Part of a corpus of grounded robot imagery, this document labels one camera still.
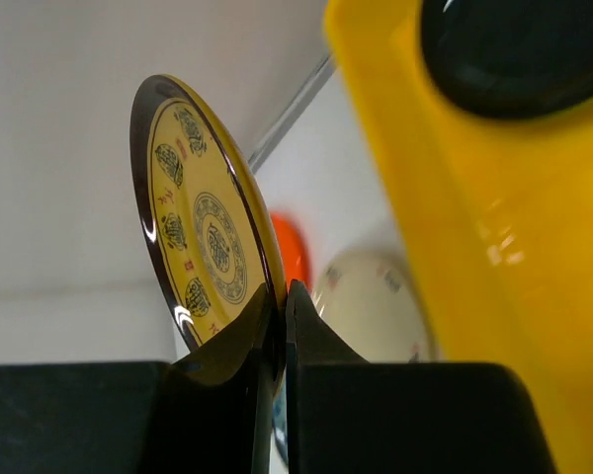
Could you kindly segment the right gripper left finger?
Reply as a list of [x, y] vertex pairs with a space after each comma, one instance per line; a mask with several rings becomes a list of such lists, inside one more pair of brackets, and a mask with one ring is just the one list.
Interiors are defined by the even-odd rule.
[[0, 473], [265, 473], [274, 299], [174, 362], [0, 365]]

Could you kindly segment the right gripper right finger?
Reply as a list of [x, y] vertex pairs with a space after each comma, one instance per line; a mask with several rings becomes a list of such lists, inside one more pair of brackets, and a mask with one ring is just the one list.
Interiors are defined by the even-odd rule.
[[287, 308], [293, 473], [552, 473], [524, 384], [494, 363], [372, 363], [293, 281]]

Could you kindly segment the yellow patterned plate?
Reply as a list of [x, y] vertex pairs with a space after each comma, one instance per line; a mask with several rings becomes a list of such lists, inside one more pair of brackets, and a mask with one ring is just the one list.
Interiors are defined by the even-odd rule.
[[243, 154], [209, 105], [152, 75], [131, 108], [132, 181], [149, 257], [191, 351], [230, 325], [263, 288], [284, 329], [287, 282], [272, 219]]

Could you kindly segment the black plate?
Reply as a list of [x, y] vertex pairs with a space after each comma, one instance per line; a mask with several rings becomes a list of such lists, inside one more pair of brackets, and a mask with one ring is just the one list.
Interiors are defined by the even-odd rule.
[[531, 119], [593, 97], [593, 1], [424, 1], [420, 42], [440, 92], [481, 117]]

